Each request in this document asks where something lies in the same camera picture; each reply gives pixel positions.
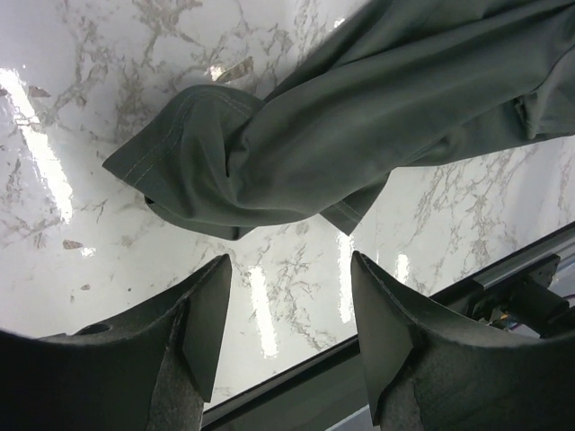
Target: gray marble veining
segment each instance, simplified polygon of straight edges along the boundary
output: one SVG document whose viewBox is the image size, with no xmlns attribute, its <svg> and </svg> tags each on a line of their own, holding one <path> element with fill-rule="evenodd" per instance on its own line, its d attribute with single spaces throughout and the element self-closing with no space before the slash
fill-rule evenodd
<svg viewBox="0 0 575 431">
<path fill-rule="evenodd" d="M 573 139 L 397 170 L 349 238 L 185 232 L 102 169 L 189 85 L 264 96 L 361 3 L 0 0 L 0 327 L 73 332 L 229 253 L 219 402 L 355 332 L 352 250 L 431 294 L 572 222 Z"/>
</svg>

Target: fabric fold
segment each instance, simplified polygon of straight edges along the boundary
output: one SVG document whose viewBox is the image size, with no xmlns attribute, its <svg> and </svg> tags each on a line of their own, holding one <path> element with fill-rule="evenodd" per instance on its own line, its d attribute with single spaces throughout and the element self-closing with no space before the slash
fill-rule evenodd
<svg viewBox="0 0 575 431">
<path fill-rule="evenodd" d="M 172 224 L 351 233 L 400 166 L 575 134 L 575 1 L 372 1 L 262 101 L 191 87 L 105 163 Z"/>
</svg>

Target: screw hole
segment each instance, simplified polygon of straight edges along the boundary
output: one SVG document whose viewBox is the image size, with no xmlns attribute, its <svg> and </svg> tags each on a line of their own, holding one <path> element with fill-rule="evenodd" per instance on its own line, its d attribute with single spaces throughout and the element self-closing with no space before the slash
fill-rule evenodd
<svg viewBox="0 0 575 431">
<path fill-rule="evenodd" d="M 76 335 L 101 334 L 107 330 L 111 330 L 110 325 L 107 325 L 106 323 L 95 323 L 94 325 L 86 326 L 84 329 L 77 332 Z"/>
</svg>

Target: white stitching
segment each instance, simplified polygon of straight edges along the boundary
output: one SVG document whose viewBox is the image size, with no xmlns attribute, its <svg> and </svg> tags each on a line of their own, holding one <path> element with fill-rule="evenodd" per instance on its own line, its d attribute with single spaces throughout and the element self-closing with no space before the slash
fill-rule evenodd
<svg viewBox="0 0 575 431">
<path fill-rule="evenodd" d="M 345 211 L 345 208 L 341 208 L 340 207 L 340 202 L 333 204 L 332 205 L 335 209 L 337 209 L 338 211 L 340 211 L 340 213 L 342 213 L 346 218 L 348 218 L 349 220 L 351 220 L 354 223 L 359 223 L 359 220 L 356 220 L 355 217 L 352 217 L 351 215 L 349 215 L 347 213 L 347 211 Z"/>
<path fill-rule="evenodd" d="M 178 114 L 180 113 L 179 111 L 180 111 L 181 107 L 184 105 L 184 103 L 185 103 L 186 101 L 188 101 L 189 99 L 191 99 L 193 96 L 194 96 L 194 94 L 190 94 L 190 95 L 189 95 L 188 97 L 186 97 L 183 101 L 181 101 L 181 104 L 180 104 L 180 106 L 178 107 L 177 112 L 176 112 L 176 117 L 177 117 Z M 173 127 L 175 126 L 175 124 L 176 124 L 176 122 L 174 121 L 173 124 L 172 124 L 172 127 L 171 127 L 170 130 L 168 131 L 168 134 L 167 134 L 166 136 L 164 136 L 164 139 L 162 139 L 162 141 L 160 141 L 158 144 L 156 144 L 156 145 L 154 145 L 152 148 L 150 148 L 150 150 L 149 150 L 146 154 L 144 154 L 140 160 L 138 160 L 137 162 L 135 162 L 135 163 L 132 165 L 132 167 L 131 167 L 131 169 L 128 171 L 128 173 L 127 173 L 126 175 L 124 175 L 124 178 L 122 178 L 123 180 L 125 180 L 125 179 L 129 176 L 129 174 L 132 173 L 132 172 L 136 169 L 136 167 L 137 167 L 139 164 L 142 163 L 142 161 L 143 161 L 145 158 L 147 158 L 148 155 L 150 155 L 153 151 L 155 151 L 156 148 L 158 148 L 161 144 L 163 144 L 163 143 L 165 142 L 165 140 L 166 140 L 168 137 L 170 137 L 170 135 L 172 134 Z"/>
<path fill-rule="evenodd" d="M 356 216 L 358 216 L 358 217 L 361 219 L 361 215 L 360 215 L 355 209 L 353 209 L 353 208 L 350 207 L 348 204 L 346 204 L 343 199 L 340 201 L 340 203 L 342 203 L 342 204 L 345 205 L 347 208 L 349 208 L 353 214 L 355 214 Z"/>
<path fill-rule="evenodd" d="M 239 114 L 241 114 L 242 116 L 244 116 L 245 118 L 249 118 L 250 115 L 247 112 L 243 112 L 242 110 L 240 110 L 240 108 L 238 106 L 233 105 L 233 103 L 235 101 L 232 101 L 231 99 L 226 98 L 223 94 L 217 93 L 217 92 L 212 92 L 211 94 L 204 94 L 204 97 L 198 97 L 198 99 L 196 101 L 199 101 L 200 99 L 204 99 L 206 96 L 208 95 L 212 95 L 214 96 L 216 99 L 219 99 L 220 101 L 222 101 L 223 103 L 225 103 L 226 105 L 228 105 L 230 108 L 232 108 L 233 110 L 235 110 L 236 112 L 238 112 Z M 243 105 L 242 103 L 239 103 L 240 106 L 249 109 L 247 106 Z M 186 112 L 183 114 L 183 117 L 185 117 L 186 115 L 188 115 L 188 112 L 190 112 L 191 108 L 194 106 L 194 103 L 192 103 L 190 105 L 190 107 L 186 110 Z M 184 127 L 184 121 L 181 122 L 181 127 L 180 127 L 180 134 L 183 131 L 183 127 Z M 172 152 L 173 148 L 175 148 L 175 146 L 178 144 L 178 140 L 176 139 L 176 141 L 172 144 L 172 146 L 170 148 L 168 148 L 168 150 L 164 153 L 164 155 L 162 155 L 159 159 L 155 160 L 154 162 L 152 162 L 152 164 L 150 164 L 150 167 L 147 168 L 144 173 L 142 173 L 142 175 L 139 176 L 139 178 L 134 182 L 134 186 L 136 187 L 136 185 L 146 176 L 146 174 L 148 172 L 150 172 L 150 170 L 159 162 L 161 162 L 165 157 L 168 156 L 169 153 Z"/>
</svg>

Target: gray cloth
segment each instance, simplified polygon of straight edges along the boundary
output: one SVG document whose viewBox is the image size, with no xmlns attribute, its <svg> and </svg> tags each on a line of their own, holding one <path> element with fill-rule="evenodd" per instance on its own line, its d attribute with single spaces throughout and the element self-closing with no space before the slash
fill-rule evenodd
<svg viewBox="0 0 575 431">
<path fill-rule="evenodd" d="M 396 167 L 575 134 L 574 46 L 574 0 L 372 1 L 265 101 L 191 87 L 104 167 L 194 231 L 351 233 Z"/>
</svg>

